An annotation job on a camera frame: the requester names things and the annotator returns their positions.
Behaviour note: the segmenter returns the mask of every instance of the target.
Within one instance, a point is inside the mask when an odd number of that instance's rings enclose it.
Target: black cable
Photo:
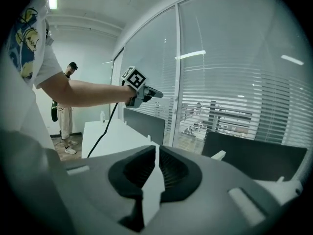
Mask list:
[[[112,117],[113,117],[113,114],[114,114],[114,112],[115,112],[115,109],[116,109],[117,105],[118,105],[118,103],[116,103],[115,106],[114,106],[114,108],[113,108],[112,114],[111,114],[111,116],[110,116],[108,125],[107,125],[107,127],[106,127],[104,133],[98,138],[97,142],[94,144],[93,148],[92,148],[91,151],[89,152],[87,158],[90,157],[90,155],[92,154],[92,152],[93,152],[93,150],[95,149],[95,147],[98,145],[98,143],[99,143],[100,140],[103,138],[103,136],[107,133],[108,127],[109,127],[109,125],[110,125],[111,119],[112,119]]]

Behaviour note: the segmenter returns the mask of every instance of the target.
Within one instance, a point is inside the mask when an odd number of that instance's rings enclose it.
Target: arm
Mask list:
[[[127,102],[136,95],[129,86],[101,85],[70,80],[58,73],[40,84],[56,102],[72,107],[88,107],[116,102]]]

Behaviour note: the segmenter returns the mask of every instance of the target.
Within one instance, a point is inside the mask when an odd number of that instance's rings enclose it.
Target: white sneaker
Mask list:
[[[71,147],[68,147],[65,149],[65,153],[69,153],[69,154],[73,155],[76,153],[76,151],[74,149],[72,149]]]
[[[77,145],[78,142],[70,140],[70,141],[68,142],[68,144],[69,144],[69,145]]]

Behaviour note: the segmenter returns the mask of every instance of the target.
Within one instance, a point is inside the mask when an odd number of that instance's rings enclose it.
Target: beige pants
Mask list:
[[[67,139],[73,130],[72,108],[64,106],[59,107],[58,105],[57,110],[58,122],[61,129],[61,138]]]

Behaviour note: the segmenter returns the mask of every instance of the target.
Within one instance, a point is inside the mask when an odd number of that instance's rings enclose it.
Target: floor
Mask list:
[[[62,142],[61,138],[52,139],[54,148],[58,152],[61,161],[79,159],[82,157],[82,142],[83,142],[82,135],[72,136],[71,139],[73,141],[78,142],[77,145],[72,147],[75,151],[77,151],[77,153],[74,155],[70,155],[64,152],[65,150],[64,143]]]

